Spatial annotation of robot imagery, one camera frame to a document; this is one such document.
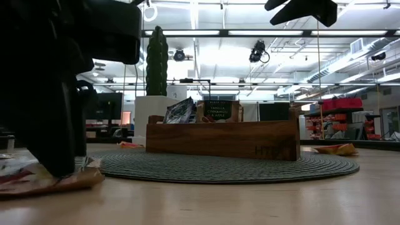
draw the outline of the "wooden crate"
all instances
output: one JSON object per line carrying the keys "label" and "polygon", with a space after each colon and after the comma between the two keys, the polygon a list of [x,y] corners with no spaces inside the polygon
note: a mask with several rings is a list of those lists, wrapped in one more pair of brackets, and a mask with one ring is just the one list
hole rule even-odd
{"label": "wooden crate", "polygon": [[300,157],[299,123],[295,109],[287,121],[156,124],[149,116],[146,151],[295,161]]}

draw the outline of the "round rug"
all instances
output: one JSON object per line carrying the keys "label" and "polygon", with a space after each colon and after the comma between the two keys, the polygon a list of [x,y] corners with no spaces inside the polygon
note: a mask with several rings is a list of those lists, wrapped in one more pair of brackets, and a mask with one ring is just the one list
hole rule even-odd
{"label": "round rug", "polygon": [[106,176],[172,183],[255,184],[343,176],[359,170],[352,159],[302,152],[296,162],[147,153],[144,149],[92,152]]}

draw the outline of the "cactus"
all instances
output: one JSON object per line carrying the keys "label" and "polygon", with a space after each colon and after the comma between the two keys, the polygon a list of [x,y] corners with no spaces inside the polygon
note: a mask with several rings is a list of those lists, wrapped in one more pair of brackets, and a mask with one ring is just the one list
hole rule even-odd
{"label": "cactus", "polygon": [[168,45],[159,26],[156,26],[149,39],[146,61],[147,95],[167,96]]}

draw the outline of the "ceiling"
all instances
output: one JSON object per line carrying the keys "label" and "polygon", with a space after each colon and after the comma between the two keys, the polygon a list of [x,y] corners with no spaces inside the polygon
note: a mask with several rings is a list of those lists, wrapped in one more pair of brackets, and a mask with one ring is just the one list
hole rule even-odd
{"label": "ceiling", "polygon": [[[154,29],[161,26],[163,29],[317,29],[317,21],[313,17],[304,17],[288,24],[272,26],[269,20],[281,7],[267,12],[264,9],[266,0],[224,0],[224,9],[221,10],[220,0],[199,0],[191,16],[190,1],[152,1],[157,8],[154,20],[144,22],[144,29]],[[383,9],[386,1],[379,0],[335,0],[339,4],[337,22],[328,29],[400,29],[400,1],[390,0],[392,6]],[[146,9],[147,18],[153,16],[152,9]],[[320,29],[327,29],[319,24]],[[270,61],[250,63],[249,55],[257,40],[263,40],[270,54]],[[238,82],[239,78],[247,78],[252,82],[293,82],[296,72],[309,72],[329,60],[340,56],[350,48],[350,44],[357,38],[257,38],[257,37],[199,37],[193,41],[191,37],[168,37],[170,51],[183,49],[185,54],[194,55],[197,46],[198,77],[212,79],[216,82]],[[146,55],[148,38],[142,39],[142,47]],[[387,49],[387,61],[398,58],[398,46]],[[123,65],[120,62],[96,60],[104,63],[104,71],[93,70],[82,75],[95,83],[101,83],[113,78],[117,83],[125,79],[127,83],[143,82],[143,64],[137,66]],[[168,62],[168,78],[194,78],[194,61]],[[357,63],[341,68],[339,73],[349,76],[366,70],[370,65],[365,58]]]}

